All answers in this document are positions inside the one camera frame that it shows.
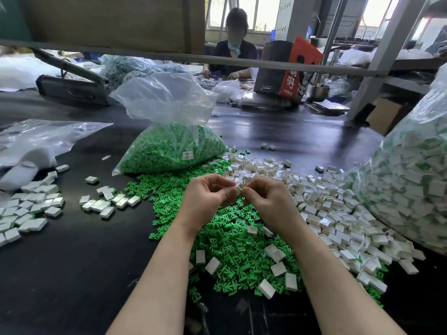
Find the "cardboard box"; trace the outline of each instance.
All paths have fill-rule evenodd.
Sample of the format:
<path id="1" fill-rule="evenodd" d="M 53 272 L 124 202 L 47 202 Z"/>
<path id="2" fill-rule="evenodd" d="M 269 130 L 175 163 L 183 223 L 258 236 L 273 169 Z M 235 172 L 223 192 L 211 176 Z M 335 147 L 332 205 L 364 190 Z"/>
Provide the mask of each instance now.
<path id="1" fill-rule="evenodd" d="M 18 2 L 31 35 L 38 42 L 154 53 L 204 51 L 204 0 Z"/>
<path id="2" fill-rule="evenodd" d="M 383 136 L 387 136 L 411 110 L 411 107 L 407 104 L 397 104 L 381 97 L 377 98 L 373 105 L 376 108 L 368 116 L 366 122 L 369 123 L 371 129 Z"/>

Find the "black table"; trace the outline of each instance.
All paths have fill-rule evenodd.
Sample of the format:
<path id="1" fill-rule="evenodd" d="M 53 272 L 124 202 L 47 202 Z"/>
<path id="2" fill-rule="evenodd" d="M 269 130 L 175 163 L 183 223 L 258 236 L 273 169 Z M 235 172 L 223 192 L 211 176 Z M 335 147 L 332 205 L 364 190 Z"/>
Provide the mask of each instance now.
<path id="1" fill-rule="evenodd" d="M 26 118 L 114 123 L 57 158 L 59 164 L 70 165 L 57 180 L 66 199 L 63 214 L 42 232 L 0 248 L 0 334 L 103 334 L 157 245 L 148 240 L 154 231 L 154 212 L 152 203 L 145 201 L 101 221 L 95 213 L 84 213 L 78 201 L 82 195 L 95 195 L 95 187 L 84 181 L 89 175 L 118 190 L 133 180 L 112 177 L 111 171 L 149 122 L 129 119 L 119 105 L 71 107 L 44 100 L 32 90 L 0 93 L 0 117 L 3 126 Z M 370 129 L 351 127 L 344 117 L 313 115 L 302 107 L 290 111 L 217 107 L 209 125 L 229 146 L 250 149 L 255 157 L 288 158 L 303 174 L 314 173 L 316 164 L 347 170 L 382 140 Z M 277 150 L 260 149 L 263 142 Z M 112 157 L 102 161 L 106 155 Z M 416 261 L 419 275 L 408 276 L 395 263 L 390 267 L 382 302 L 408 333 L 441 334 L 446 329 L 447 294 L 440 273 L 446 272 L 446 259 L 427 250 L 425 254 L 425 262 Z M 197 287 L 209 308 L 211 335 L 319 333 L 305 293 L 276 295 L 270 301 L 252 291 L 229 298 L 212 290 L 213 280 L 206 273 L 200 276 Z M 250 305 L 242 314 L 236 310 L 241 299 Z M 201 321 L 200 310 L 190 302 L 186 314 Z"/>

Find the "woman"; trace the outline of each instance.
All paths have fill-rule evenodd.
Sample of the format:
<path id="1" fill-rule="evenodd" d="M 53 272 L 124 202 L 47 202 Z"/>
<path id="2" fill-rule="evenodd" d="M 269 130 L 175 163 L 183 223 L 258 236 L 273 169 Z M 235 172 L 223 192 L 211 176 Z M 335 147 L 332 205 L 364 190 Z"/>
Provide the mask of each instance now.
<path id="1" fill-rule="evenodd" d="M 214 49 L 214 56 L 259 59 L 256 47 L 253 43 L 245 41 L 249 23 L 247 13 L 241 8 L 233 8 L 227 16 L 225 24 L 228 40 L 221 41 Z M 203 66 L 202 75 L 210 77 L 211 71 L 220 70 L 222 75 L 228 75 L 228 79 L 251 78 L 250 68 L 228 66 L 228 65 L 207 65 Z"/>

